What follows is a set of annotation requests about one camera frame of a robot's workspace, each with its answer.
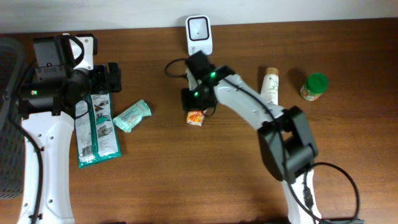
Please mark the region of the green gloves package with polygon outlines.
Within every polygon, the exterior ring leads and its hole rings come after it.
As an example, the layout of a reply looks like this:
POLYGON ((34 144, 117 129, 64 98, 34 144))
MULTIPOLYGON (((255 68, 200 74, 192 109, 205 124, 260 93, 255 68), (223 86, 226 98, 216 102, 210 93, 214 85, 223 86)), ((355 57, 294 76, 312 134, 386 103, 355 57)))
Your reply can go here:
POLYGON ((109 93, 88 95, 76 104, 75 134, 80 169, 122 156, 109 93))

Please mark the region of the orange tissue packet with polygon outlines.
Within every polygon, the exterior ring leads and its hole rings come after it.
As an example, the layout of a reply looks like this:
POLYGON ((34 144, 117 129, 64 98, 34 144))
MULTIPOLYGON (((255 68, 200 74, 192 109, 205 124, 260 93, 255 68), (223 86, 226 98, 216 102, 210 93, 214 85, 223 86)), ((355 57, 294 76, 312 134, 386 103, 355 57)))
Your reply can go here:
POLYGON ((205 111, 189 111, 187 113, 187 123, 194 126, 201 126, 205 119, 205 111))

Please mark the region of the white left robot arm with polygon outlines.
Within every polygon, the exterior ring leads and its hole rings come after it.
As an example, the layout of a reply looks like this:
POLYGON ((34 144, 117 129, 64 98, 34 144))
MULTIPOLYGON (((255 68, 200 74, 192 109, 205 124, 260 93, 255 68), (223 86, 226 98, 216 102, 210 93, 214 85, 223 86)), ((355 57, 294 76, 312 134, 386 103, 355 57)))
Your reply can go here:
POLYGON ((69 154, 76 104, 90 95, 121 91, 117 63, 95 65, 93 34, 34 39, 37 66, 17 90, 18 128, 25 137, 24 193, 19 223, 74 223, 69 154))

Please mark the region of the white cosmetic tube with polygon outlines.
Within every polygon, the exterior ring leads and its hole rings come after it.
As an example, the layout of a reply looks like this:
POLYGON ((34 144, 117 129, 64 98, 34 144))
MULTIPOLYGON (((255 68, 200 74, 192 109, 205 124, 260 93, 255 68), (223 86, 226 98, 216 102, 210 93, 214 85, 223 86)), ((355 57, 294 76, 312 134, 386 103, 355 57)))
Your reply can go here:
POLYGON ((267 102, 278 105, 279 102, 279 70, 274 67, 266 69, 261 88, 261 97, 267 102))

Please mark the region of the green lid jar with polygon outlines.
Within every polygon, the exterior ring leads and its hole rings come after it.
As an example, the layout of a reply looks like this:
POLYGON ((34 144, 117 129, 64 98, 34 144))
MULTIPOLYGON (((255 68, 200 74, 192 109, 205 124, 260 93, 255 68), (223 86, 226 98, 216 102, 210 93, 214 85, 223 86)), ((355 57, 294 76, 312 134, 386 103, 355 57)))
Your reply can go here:
POLYGON ((300 95, 304 100, 317 100, 329 86, 329 81, 323 73, 313 73, 300 89, 300 95))

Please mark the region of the teal wet wipes pack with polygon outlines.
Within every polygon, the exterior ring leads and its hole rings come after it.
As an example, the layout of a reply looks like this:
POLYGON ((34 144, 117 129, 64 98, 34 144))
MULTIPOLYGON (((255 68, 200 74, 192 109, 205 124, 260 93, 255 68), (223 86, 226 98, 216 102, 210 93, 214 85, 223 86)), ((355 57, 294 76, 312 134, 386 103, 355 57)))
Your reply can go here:
POLYGON ((148 104, 144 100, 139 100, 117 117, 113 118, 113 123, 124 132, 130 133, 132 129, 141 122, 143 117, 151 115, 152 112, 148 104))

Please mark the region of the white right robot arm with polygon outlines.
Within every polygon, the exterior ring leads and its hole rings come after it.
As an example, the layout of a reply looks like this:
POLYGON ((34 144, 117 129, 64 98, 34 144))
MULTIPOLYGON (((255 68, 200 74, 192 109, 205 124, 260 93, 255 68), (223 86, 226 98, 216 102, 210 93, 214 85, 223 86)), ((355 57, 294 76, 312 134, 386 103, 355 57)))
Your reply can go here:
POLYGON ((189 87, 182 90, 186 111, 225 105, 256 132, 261 159, 282 183, 290 223, 333 223, 320 215, 313 192, 318 147, 304 112, 268 103, 227 66, 187 67, 189 87))

